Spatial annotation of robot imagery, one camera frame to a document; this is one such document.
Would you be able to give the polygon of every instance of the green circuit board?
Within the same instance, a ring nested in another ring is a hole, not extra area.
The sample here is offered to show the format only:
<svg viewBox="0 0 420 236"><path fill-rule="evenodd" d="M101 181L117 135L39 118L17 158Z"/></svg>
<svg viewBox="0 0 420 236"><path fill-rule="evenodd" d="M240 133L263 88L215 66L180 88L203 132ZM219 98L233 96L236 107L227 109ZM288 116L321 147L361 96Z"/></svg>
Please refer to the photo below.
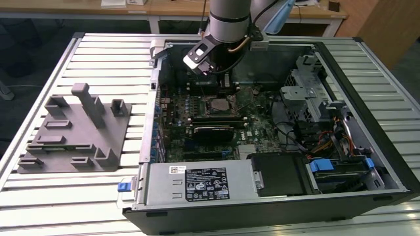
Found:
<svg viewBox="0 0 420 236"><path fill-rule="evenodd" d="M255 86L243 86L241 90L228 96L229 110L212 110L217 116L232 116L244 119L247 125L235 128L233 139L225 143L200 144L191 137L193 126L188 118L211 115L208 105L216 101L216 96L189 96L187 94L171 97L167 103L165 117L165 162L205 161L212 158L200 158L203 153L223 153L223 160L240 159L239 145L255 145L256 152L276 152L281 150L277 132L273 129L271 115L267 109L272 102L271 92L260 92ZM196 154L193 159L185 155Z"/></svg>

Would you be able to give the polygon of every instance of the blue plastic clip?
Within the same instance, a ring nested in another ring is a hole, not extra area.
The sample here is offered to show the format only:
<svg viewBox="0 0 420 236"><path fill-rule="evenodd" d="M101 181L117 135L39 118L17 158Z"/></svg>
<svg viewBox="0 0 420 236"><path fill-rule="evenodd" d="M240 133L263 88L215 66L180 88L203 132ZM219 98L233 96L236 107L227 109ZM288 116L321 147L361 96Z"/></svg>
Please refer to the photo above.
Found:
<svg viewBox="0 0 420 236"><path fill-rule="evenodd" d="M160 107L155 106L155 113L160 115Z"/></svg>
<svg viewBox="0 0 420 236"><path fill-rule="evenodd" d="M367 165L368 165L369 169L373 169L375 168L375 163L373 163L372 159L367 158L365 162L367 162Z"/></svg>
<svg viewBox="0 0 420 236"><path fill-rule="evenodd" d="M119 183L119 193L131 192L131 183Z"/></svg>
<svg viewBox="0 0 420 236"><path fill-rule="evenodd" d="M155 149L151 150L151 156L156 156L157 152Z"/></svg>
<svg viewBox="0 0 420 236"><path fill-rule="evenodd" d="M328 159L317 159L309 163L312 172L335 170L333 164Z"/></svg>

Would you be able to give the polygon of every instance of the aluminum slotted table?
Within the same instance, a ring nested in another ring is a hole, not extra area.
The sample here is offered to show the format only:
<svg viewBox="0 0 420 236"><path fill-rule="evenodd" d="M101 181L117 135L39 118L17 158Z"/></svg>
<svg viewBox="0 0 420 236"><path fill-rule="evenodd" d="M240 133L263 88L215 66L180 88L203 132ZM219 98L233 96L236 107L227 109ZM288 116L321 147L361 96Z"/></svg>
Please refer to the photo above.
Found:
<svg viewBox="0 0 420 236"><path fill-rule="evenodd" d="M117 194L117 183L137 174L143 125L145 123L151 78L157 71L149 65L156 40L197 40L195 35L79 34L63 54L56 69L0 161L0 235L139 236L137 227L124 218L121 208L133 202L133 192ZM379 62L363 42L352 38L271 37L271 41L323 41L371 109L409 167L420 177L420 106ZM129 127L115 172L17 174L17 159L35 137L51 95L63 95L69 103L76 82L88 83L91 94L103 103L124 99L132 103ZM328 80L340 98L332 81ZM259 227L211 235L419 235L420 199L385 206L351 220Z"/></svg>

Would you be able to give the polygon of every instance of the power supply label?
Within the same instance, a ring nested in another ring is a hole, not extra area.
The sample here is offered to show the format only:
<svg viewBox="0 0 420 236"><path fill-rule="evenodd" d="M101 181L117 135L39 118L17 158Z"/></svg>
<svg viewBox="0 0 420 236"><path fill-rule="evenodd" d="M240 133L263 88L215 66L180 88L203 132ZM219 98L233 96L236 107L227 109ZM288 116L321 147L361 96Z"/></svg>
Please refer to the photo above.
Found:
<svg viewBox="0 0 420 236"><path fill-rule="evenodd" d="M185 193L189 202L229 199L225 168L185 170Z"/></svg>

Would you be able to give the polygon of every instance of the silver robot arm segment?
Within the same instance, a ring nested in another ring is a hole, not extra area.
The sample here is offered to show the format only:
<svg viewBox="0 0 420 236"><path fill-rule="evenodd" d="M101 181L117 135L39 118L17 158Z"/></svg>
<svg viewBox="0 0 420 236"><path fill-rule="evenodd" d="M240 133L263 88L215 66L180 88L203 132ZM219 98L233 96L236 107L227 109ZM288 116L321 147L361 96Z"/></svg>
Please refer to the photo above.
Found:
<svg viewBox="0 0 420 236"><path fill-rule="evenodd" d="M243 59L249 41L261 40L256 24L267 32L279 32L293 4L295 0L212 0L205 36L183 59L192 71L228 72Z"/></svg>

